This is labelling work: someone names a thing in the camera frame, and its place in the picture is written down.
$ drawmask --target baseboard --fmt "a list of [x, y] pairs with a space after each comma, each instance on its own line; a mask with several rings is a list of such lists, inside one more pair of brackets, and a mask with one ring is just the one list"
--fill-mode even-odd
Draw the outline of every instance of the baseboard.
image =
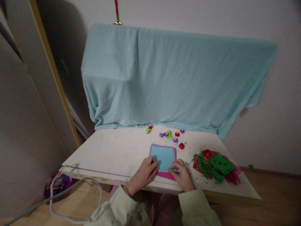
[[247, 172], [269, 174], [269, 175], [275, 175], [275, 176], [284, 176], [284, 177], [295, 178], [295, 179], [301, 180], [301, 175], [298, 175], [298, 174], [282, 173], [282, 172], [265, 170], [265, 169], [250, 168], [250, 167], [245, 167], [245, 166], [240, 166], [240, 168], [243, 171], [247, 171]]

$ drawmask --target bracelet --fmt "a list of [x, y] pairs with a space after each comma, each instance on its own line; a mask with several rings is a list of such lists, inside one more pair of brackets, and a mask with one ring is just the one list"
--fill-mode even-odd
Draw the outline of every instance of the bracelet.
[[124, 186], [124, 185], [121, 185], [122, 189], [124, 190], [124, 192], [132, 198], [131, 194], [129, 193], [128, 189]]

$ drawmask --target light green jacket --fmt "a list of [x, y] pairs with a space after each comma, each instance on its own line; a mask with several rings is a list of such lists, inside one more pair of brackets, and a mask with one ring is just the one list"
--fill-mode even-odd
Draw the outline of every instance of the light green jacket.
[[[182, 209], [183, 225], [221, 226], [216, 213], [210, 208], [202, 190], [194, 190], [178, 195]], [[143, 206], [129, 197], [120, 186], [113, 197], [101, 205], [98, 225], [151, 225]]]

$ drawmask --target light blue blanket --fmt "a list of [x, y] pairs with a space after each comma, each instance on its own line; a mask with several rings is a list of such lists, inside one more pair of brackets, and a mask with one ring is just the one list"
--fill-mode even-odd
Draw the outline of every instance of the light blue blanket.
[[161, 124], [224, 140], [259, 102], [276, 45], [94, 24], [82, 78], [95, 129]]

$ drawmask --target red string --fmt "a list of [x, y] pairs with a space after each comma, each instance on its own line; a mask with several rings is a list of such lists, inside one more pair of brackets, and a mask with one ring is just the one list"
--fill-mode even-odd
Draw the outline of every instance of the red string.
[[116, 8], [116, 18], [117, 18], [117, 22], [119, 22], [118, 0], [115, 0], [115, 8]]

